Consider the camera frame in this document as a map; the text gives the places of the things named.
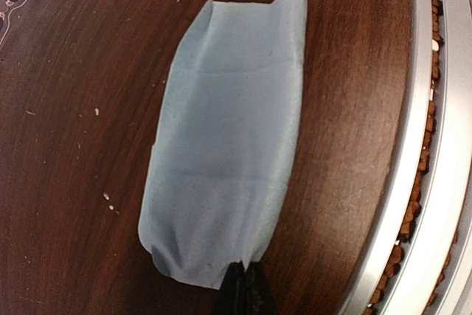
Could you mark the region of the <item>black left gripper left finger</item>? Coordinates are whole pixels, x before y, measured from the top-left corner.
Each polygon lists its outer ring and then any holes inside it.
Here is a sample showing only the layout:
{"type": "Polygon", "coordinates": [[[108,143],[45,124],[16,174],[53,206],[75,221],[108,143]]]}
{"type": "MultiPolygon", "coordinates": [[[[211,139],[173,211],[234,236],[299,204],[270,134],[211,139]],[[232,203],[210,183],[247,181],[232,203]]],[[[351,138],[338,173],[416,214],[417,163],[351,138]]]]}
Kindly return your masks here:
{"type": "Polygon", "coordinates": [[[246,280],[242,262],[230,263],[212,310],[214,315],[246,313],[246,280]]]}

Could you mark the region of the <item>light blue cloth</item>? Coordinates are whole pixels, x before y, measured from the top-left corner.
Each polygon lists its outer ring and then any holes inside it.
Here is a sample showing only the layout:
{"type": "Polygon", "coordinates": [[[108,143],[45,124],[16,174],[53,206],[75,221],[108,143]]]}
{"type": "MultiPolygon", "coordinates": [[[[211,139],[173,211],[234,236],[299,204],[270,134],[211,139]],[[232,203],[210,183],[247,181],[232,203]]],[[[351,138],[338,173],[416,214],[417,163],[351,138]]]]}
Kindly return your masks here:
{"type": "Polygon", "coordinates": [[[268,248],[294,164],[307,14],[308,0],[209,0],[184,33],[138,223],[164,276],[216,289],[268,248]]]}

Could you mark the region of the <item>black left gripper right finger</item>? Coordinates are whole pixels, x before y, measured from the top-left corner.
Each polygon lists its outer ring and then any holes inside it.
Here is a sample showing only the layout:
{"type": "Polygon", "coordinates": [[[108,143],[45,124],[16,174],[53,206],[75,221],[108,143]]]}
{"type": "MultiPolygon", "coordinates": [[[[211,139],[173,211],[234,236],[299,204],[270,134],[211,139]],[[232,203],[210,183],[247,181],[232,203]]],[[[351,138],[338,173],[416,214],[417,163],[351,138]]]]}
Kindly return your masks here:
{"type": "Polygon", "coordinates": [[[245,273],[244,314],[278,315],[279,309],[263,265],[252,262],[245,273]]]}

